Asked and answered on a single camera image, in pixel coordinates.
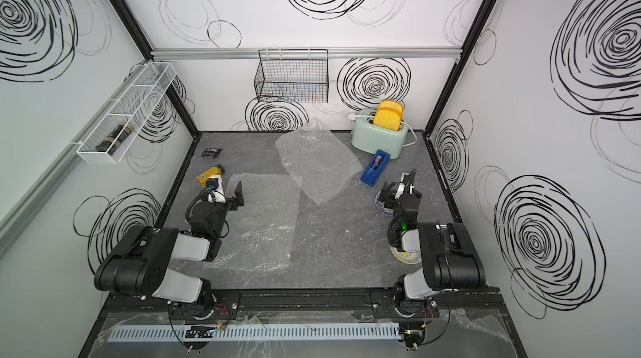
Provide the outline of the blue patterned ceramic bowl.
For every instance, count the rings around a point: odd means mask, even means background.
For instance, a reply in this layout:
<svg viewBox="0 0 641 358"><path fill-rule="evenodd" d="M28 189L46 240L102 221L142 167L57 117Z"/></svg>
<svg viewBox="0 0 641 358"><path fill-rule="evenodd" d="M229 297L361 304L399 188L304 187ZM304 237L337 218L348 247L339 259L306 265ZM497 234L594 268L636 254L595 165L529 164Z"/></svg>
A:
<svg viewBox="0 0 641 358"><path fill-rule="evenodd" d="M398 199L395 194L382 189L377 193L376 206L380 213L386 216L394 216L394 209L398 206Z"/></svg>

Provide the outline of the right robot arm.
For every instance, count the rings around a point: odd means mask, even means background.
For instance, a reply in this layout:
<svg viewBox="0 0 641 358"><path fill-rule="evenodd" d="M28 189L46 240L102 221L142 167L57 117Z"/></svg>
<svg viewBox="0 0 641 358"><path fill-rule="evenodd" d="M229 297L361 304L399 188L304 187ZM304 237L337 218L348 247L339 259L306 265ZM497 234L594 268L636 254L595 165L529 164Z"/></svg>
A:
<svg viewBox="0 0 641 358"><path fill-rule="evenodd" d="M385 182L377 194L377 208L392 218L387 242L397 253L419 254L421 268L399 278L394 286L394 306L411 317L430 306L430 299L444 291L475 291L487 285L485 269L462 223L421 222L421 193L415 187L417 171L398 182Z"/></svg>

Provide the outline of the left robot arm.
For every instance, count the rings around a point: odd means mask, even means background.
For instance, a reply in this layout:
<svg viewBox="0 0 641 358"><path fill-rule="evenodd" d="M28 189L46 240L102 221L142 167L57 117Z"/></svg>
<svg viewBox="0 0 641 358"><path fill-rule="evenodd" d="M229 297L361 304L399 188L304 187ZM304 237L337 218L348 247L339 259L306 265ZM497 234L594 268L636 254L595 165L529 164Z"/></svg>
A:
<svg viewBox="0 0 641 358"><path fill-rule="evenodd" d="M172 260L212 262L229 228L226 216L245 204L242 182L231 197L225 195L222 177L212 176L185 211L187 230L152 229L135 225L113 247L94 275L94 286L119 296L168 301L198 321L229 307L220 304L210 281L170 269Z"/></svg>

